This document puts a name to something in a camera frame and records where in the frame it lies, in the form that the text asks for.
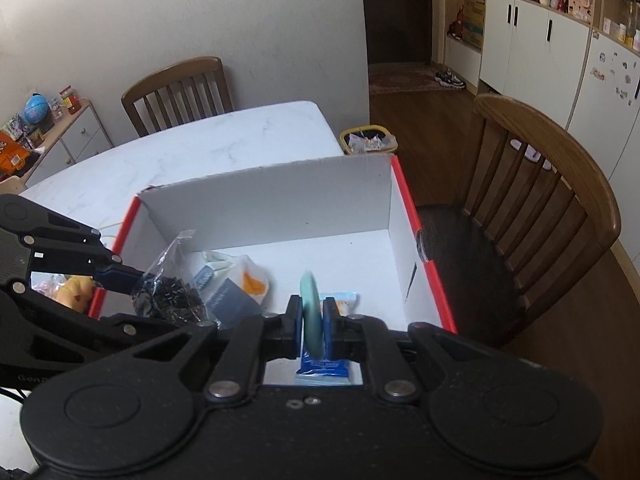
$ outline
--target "sticker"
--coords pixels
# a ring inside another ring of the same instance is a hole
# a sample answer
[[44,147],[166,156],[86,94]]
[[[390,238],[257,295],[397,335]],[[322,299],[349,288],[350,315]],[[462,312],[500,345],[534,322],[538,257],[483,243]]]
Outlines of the sticker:
[[597,79],[600,79],[600,81],[604,81],[605,79],[604,74],[600,70],[598,70],[596,67],[593,67],[591,69],[591,75],[593,75]]

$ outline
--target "blue globe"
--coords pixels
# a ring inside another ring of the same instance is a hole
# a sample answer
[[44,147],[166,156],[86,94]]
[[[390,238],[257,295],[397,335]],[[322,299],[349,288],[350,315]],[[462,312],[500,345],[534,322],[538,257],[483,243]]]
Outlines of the blue globe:
[[24,105],[24,118],[31,124],[39,123],[49,113],[47,100],[40,94],[34,94]]

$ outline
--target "doormat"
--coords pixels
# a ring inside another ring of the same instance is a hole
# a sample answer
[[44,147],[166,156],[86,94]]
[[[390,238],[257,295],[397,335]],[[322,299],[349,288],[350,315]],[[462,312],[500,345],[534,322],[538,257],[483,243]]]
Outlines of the doormat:
[[377,63],[369,65],[369,95],[431,90],[459,90],[441,86],[436,69],[424,63]]

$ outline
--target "drawer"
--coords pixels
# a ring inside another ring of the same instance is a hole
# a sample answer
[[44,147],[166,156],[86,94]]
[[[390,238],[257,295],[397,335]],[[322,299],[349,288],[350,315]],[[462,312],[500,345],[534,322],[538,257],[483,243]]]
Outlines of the drawer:
[[91,107],[86,108],[62,136],[62,141],[73,158],[78,158],[98,129],[100,123],[94,115],[94,110]]
[[72,166],[73,159],[66,152],[62,142],[56,142],[42,160],[38,162],[36,169],[33,170],[31,176],[27,180],[26,186],[35,186],[45,178],[58,173],[59,171]]
[[107,137],[104,135],[102,130],[98,130],[97,133],[93,136],[93,138],[89,141],[87,146],[82,150],[82,153],[78,157],[76,157],[76,162],[82,162],[83,160],[87,160],[92,156],[98,155],[99,153],[106,152],[111,149],[111,145],[107,140]]

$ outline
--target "chair seat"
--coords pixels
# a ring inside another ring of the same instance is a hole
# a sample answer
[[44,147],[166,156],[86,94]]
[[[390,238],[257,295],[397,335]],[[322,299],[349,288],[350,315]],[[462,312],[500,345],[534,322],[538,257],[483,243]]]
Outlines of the chair seat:
[[424,254],[434,260],[458,333],[491,346],[524,317],[512,272],[482,229],[449,205],[418,208]]

